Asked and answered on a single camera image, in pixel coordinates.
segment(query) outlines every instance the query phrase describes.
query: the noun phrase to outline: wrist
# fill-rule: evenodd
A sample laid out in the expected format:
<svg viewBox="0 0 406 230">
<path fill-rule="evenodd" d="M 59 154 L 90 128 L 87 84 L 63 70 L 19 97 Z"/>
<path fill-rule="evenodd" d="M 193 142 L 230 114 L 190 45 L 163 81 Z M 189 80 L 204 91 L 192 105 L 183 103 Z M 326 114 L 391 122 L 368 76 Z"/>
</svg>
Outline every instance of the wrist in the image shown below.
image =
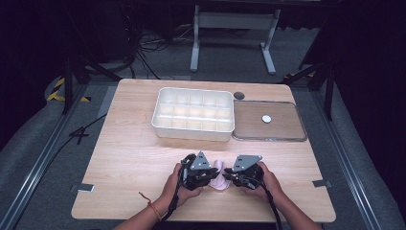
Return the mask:
<svg viewBox="0 0 406 230">
<path fill-rule="evenodd" d="M 277 208 L 280 208 L 288 199 L 287 195 L 283 191 L 276 191 L 274 194 L 272 194 L 272 197 Z"/>
<path fill-rule="evenodd" d="M 163 217 L 168 212 L 170 200 L 159 197 L 153 202 L 153 205 L 155 206 L 159 215 L 161 215 L 161 217 Z"/>
</svg>

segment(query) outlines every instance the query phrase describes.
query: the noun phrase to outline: black cable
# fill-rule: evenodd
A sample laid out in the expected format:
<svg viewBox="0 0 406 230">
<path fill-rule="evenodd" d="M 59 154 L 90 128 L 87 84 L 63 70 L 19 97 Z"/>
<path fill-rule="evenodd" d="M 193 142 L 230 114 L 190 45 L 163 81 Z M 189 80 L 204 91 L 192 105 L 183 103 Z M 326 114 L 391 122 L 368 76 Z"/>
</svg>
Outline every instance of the black cable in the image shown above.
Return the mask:
<svg viewBox="0 0 406 230">
<path fill-rule="evenodd" d="M 182 36 L 188 37 L 191 32 L 192 32 L 192 28 L 188 29 L 185 33 L 181 34 L 179 37 L 174 38 L 174 39 L 180 39 L 180 41 L 177 41 L 177 42 L 166 42 L 159 35 L 152 34 L 152 33 L 144 34 L 143 37 L 147 36 L 147 40 L 145 42 L 141 42 L 141 44 L 142 44 L 141 50 L 144 52 L 149 52 L 149 53 L 156 52 L 156 51 L 163 51 L 171 45 L 177 45 L 177 44 L 184 42 L 185 40 L 188 40 L 187 38 L 182 38 Z M 151 43 L 156 43 L 155 47 L 148 48 L 148 47 L 143 46 L 143 44 L 148 45 Z"/>
<path fill-rule="evenodd" d="M 155 72 L 153 72 L 153 70 L 151 69 L 151 67 L 148 65 L 148 63 L 146 62 L 146 60 L 143 58 L 143 56 L 140 54 L 139 51 L 137 51 L 137 54 L 139 54 L 140 59 L 142 60 L 142 62 L 148 67 L 149 71 L 153 74 L 153 76 L 155 76 L 156 79 L 160 80 L 161 78 L 159 78 Z"/>
<path fill-rule="evenodd" d="M 266 189 L 266 186 L 264 184 L 260 184 L 260 186 L 263 188 L 263 190 L 265 190 L 265 193 L 268 196 L 269 204 L 271 205 L 272 211 L 274 212 L 275 218 L 277 219 L 278 229 L 282 230 L 281 217 L 279 216 L 277 207 L 275 206 L 274 197 L 271 195 L 271 192 L 269 192 L 269 190 Z"/>
<path fill-rule="evenodd" d="M 117 72 L 119 72 L 119 71 L 124 70 L 124 69 L 127 68 L 128 66 L 130 67 L 133 62 L 134 62 L 134 58 L 133 58 L 133 57 L 128 57 L 128 58 L 125 59 L 125 61 L 124 61 L 124 63 L 123 63 L 122 65 L 119 65 L 119 66 L 116 66 L 116 67 L 112 67 L 112 68 L 108 68 L 108 69 L 106 69 L 106 70 L 109 71 L 109 72 L 111 72 L 111 73 L 117 73 Z M 97 71 L 97 70 L 95 70 L 95 69 L 86 69 L 86 71 L 87 71 L 89 74 L 92 74 L 92 75 L 103 75 L 102 72 Z"/>
<path fill-rule="evenodd" d="M 76 55 L 75 58 L 77 58 L 78 60 L 80 60 L 82 63 L 85 63 L 89 66 L 91 66 L 93 69 L 102 72 L 104 75 L 106 75 L 107 77 L 109 77 L 111 80 L 113 81 L 120 81 L 122 78 L 109 72 L 108 70 L 106 70 L 104 67 L 102 67 L 101 65 L 98 65 L 98 63 L 94 63 L 88 59 L 86 59 L 85 57 Z"/>
<path fill-rule="evenodd" d="M 44 175 L 45 175 L 45 173 L 48 171 L 48 169 L 50 168 L 50 166 L 52 165 L 52 163 L 54 162 L 54 160 L 56 159 L 56 157 L 59 155 L 59 153 L 62 151 L 62 149 L 69 143 L 69 142 L 71 142 L 72 141 L 72 139 L 74 139 L 75 137 L 77 137 L 75 134 L 80 134 L 83 130 L 85 130 L 87 127 L 90 127 L 90 126 L 92 126 L 94 123 L 96 123 L 97 121 L 99 121 L 101 118 L 103 118 L 103 117 L 105 117 L 107 115 L 107 113 L 106 114 L 104 114 L 104 115 L 102 115 L 100 118 L 98 118 L 97 120 L 95 120 L 95 121 L 93 121 L 92 123 L 90 123 L 89 125 L 87 125 L 87 126 L 85 126 L 85 127 L 80 127 L 80 128 L 78 128 L 77 130 L 75 130 L 74 132 L 72 132 L 71 134 L 74 134 L 74 135 L 71 135 L 71 138 L 69 138 L 57 151 L 56 151 L 56 153 L 54 154 L 54 156 L 50 159 L 50 161 L 47 163 L 47 165 L 45 166 L 45 169 L 44 169 L 44 171 L 43 171 L 43 173 L 39 176 L 39 178 L 37 179 L 37 183 L 39 184 L 40 182 L 41 182 L 41 180 L 42 180 L 42 178 L 44 177 Z M 35 193 L 35 191 L 36 191 L 36 189 L 38 188 L 38 186 L 35 186 L 34 187 L 34 193 Z M 30 198 L 29 198 L 29 200 L 28 200 L 28 203 L 31 201 L 31 199 L 33 198 L 33 196 L 31 195 L 30 196 Z M 18 224 L 18 222 L 21 220 L 21 216 L 18 218 L 18 220 L 17 220 L 17 222 L 16 222 L 16 224 L 15 225 L 17 225 Z"/>
<path fill-rule="evenodd" d="M 141 50 L 144 52 L 155 52 L 161 47 L 161 42 L 164 41 L 164 39 L 157 34 L 153 33 L 147 33 L 143 34 L 141 39 L 140 39 L 140 46 Z M 145 47 L 145 45 L 154 45 L 154 47 L 149 48 Z"/>
<path fill-rule="evenodd" d="M 85 47 L 86 51 L 88 52 L 88 54 L 91 56 L 92 59 L 96 59 L 96 58 L 93 56 L 93 54 L 92 54 L 92 52 L 91 52 L 89 46 L 87 45 L 87 42 L 85 41 L 84 37 L 83 37 L 83 36 L 81 35 L 81 33 L 79 32 L 79 29 L 78 29 L 78 27 L 76 26 L 75 20 L 73 19 L 71 13 L 69 12 L 68 8 L 66 7 L 64 1 L 59 0 L 59 2 L 60 2 L 60 4 L 62 5 L 63 9 L 65 10 L 66 14 L 68 14 L 68 18 L 69 18 L 69 20 L 70 20 L 72 26 L 74 27 L 74 29 L 75 29 L 75 31 L 76 31 L 76 33 L 77 33 L 77 35 L 78 35 L 80 41 L 82 42 L 83 46 Z"/>
<path fill-rule="evenodd" d="M 131 71 L 131 77 L 132 79 L 135 79 L 135 72 L 134 72 L 134 68 L 132 68 L 132 64 L 129 65 L 129 70 Z"/>
<path fill-rule="evenodd" d="M 146 65 L 143 63 L 143 61 L 142 60 L 140 60 L 141 61 L 141 63 L 143 64 L 143 68 L 144 68 L 144 70 L 147 72 L 147 79 L 149 79 L 149 72 L 148 72 L 148 70 L 146 69 Z"/>
</svg>

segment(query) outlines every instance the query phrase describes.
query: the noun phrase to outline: metal frame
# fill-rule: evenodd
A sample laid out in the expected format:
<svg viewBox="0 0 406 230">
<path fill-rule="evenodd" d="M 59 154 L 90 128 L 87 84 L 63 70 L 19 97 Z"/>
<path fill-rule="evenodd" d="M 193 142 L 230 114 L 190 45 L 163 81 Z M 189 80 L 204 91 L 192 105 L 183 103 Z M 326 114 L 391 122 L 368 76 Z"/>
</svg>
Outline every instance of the metal frame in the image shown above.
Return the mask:
<svg viewBox="0 0 406 230">
<path fill-rule="evenodd" d="M 41 181 L 42 176 L 47 171 L 49 165 L 52 163 L 52 160 L 55 158 L 56 144 L 57 141 L 65 129 L 69 118 L 75 111 L 75 108 L 80 103 L 81 98 L 86 91 L 87 85 L 79 85 L 77 91 L 74 95 L 74 102 L 69 110 L 66 111 L 65 115 L 60 116 L 57 121 L 56 127 L 51 134 L 51 137 L 48 139 L 47 144 L 40 153 L 38 159 L 36 160 L 33 168 L 30 173 L 27 175 L 18 195 L 15 197 L 12 202 L 9 210 L 5 214 L 3 220 L 0 223 L 0 230 L 14 229 L 22 214 L 24 213 L 26 207 L 28 206 L 31 197 L 33 196 L 35 189 L 39 182 Z"/>
<path fill-rule="evenodd" d="M 326 126 L 330 138 L 333 141 L 334 147 L 337 152 L 337 160 L 343 170 L 344 176 L 349 183 L 350 190 L 354 196 L 355 202 L 359 208 L 362 218 L 364 219 L 368 229 L 382 229 L 375 213 L 373 212 L 372 206 L 368 201 L 367 195 L 365 193 L 364 186 L 362 185 L 361 179 L 358 177 L 357 172 L 352 166 L 349 157 L 347 156 L 346 149 L 341 141 L 341 138 L 337 132 L 337 129 L 332 121 L 328 119 L 324 110 L 324 102 L 319 92 L 310 92 L 311 96 L 316 103 L 319 110 L 319 114 L 322 117 L 323 123 Z"/>
<path fill-rule="evenodd" d="M 228 12 L 200 12 L 199 6 L 194 7 L 194 41 L 192 48 L 191 71 L 197 71 L 199 61 L 199 29 L 200 28 L 229 28 L 268 30 L 268 37 L 260 44 L 266 68 L 270 75 L 275 75 L 276 70 L 272 61 L 269 47 L 278 24 L 281 10 L 275 10 L 272 14 L 228 13 Z"/>
</svg>

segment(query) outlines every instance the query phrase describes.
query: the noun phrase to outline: handheld controller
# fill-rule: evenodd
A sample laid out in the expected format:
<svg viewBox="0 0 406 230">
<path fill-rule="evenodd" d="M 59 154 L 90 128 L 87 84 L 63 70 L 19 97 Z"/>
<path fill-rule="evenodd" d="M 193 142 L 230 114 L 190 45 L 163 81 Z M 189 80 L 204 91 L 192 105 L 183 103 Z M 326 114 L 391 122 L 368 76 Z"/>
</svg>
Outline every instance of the handheld controller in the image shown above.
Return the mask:
<svg viewBox="0 0 406 230">
<path fill-rule="evenodd" d="M 202 151 L 197 155 L 189 154 L 182 160 L 182 168 L 179 171 L 180 181 L 188 190 L 206 186 L 219 175 L 217 168 L 212 168 Z"/>
<path fill-rule="evenodd" d="M 263 170 L 257 164 L 262 159 L 259 155 L 239 155 L 232 168 L 224 169 L 224 177 L 240 187 L 255 190 L 263 180 Z"/>
</svg>

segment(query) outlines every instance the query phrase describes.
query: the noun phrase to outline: glass tray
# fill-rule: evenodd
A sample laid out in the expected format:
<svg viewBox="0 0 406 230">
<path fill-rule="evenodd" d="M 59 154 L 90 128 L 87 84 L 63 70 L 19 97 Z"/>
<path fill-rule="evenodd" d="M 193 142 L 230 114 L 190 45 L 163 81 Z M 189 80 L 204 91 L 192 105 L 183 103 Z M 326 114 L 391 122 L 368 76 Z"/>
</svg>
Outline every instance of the glass tray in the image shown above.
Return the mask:
<svg viewBox="0 0 406 230">
<path fill-rule="evenodd" d="M 293 103 L 234 101 L 234 111 L 233 137 L 237 140 L 302 142 L 307 139 Z"/>
</svg>

